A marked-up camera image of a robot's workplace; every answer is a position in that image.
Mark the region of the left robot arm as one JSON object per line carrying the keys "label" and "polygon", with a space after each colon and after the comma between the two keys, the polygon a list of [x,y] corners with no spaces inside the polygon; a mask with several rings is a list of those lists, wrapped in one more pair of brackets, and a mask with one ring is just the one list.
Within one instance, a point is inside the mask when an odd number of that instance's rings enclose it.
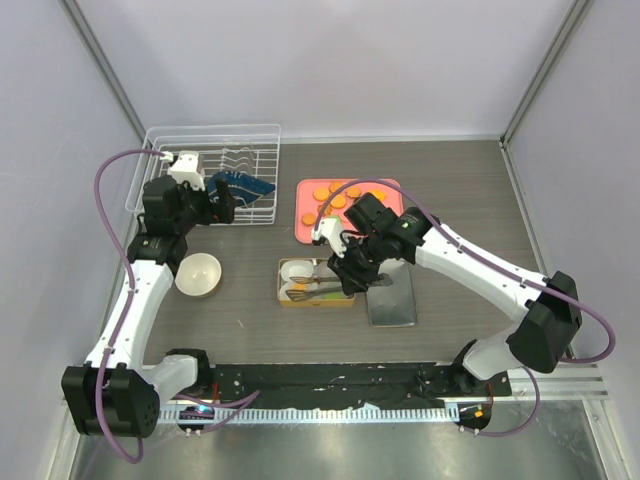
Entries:
{"label": "left robot arm", "polygon": [[139,439],[151,435],[160,408],[176,395],[205,397],[213,385],[207,354],[173,349],[149,371],[142,368],[159,307],[187,252],[197,225],[230,224],[235,200],[224,180],[197,190],[163,175],[147,182],[143,211],[126,259],[128,271],[102,337],[81,366],[69,366],[61,387],[78,432]]}

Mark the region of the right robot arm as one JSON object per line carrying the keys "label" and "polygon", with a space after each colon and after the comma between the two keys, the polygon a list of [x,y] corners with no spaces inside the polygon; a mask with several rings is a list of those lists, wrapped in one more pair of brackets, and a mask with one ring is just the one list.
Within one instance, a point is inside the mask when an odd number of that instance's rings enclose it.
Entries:
{"label": "right robot arm", "polygon": [[582,318],[574,306],[575,281],[557,272],[552,277],[516,267],[464,240],[417,207],[398,215],[366,193],[347,209],[346,230],[335,218],[313,228],[313,243],[328,243],[328,266],[347,295],[366,292],[381,282],[387,260],[403,260],[443,274],[501,310],[513,326],[484,340],[472,340],[454,361],[418,382],[431,395],[472,395],[490,379],[526,367],[551,373],[578,332]]}

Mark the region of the silver tin lid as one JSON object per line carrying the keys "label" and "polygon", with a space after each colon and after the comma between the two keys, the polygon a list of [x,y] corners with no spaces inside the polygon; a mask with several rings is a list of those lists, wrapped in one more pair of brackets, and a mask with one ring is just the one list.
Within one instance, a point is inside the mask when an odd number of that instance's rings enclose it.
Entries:
{"label": "silver tin lid", "polygon": [[404,260],[387,260],[379,272],[387,274],[391,284],[371,287],[366,293],[370,324],[377,328],[415,325],[417,308],[409,265]]}

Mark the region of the metal tongs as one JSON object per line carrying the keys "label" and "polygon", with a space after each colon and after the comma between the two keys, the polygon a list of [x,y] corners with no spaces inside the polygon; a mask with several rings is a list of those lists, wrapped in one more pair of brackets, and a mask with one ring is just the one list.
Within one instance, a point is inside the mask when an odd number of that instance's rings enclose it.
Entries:
{"label": "metal tongs", "polygon": [[[309,285],[308,291],[294,291],[291,287],[284,287],[284,294],[293,302],[303,302],[310,300],[317,296],[322,296],[328,293],[343,293],[348,296],[348,293],[343,291],[343,287],[337,277],[292,277],[291,280],[295,284],[307,284]],[[312,284],[329,283],[328,287],[311,287]]]}

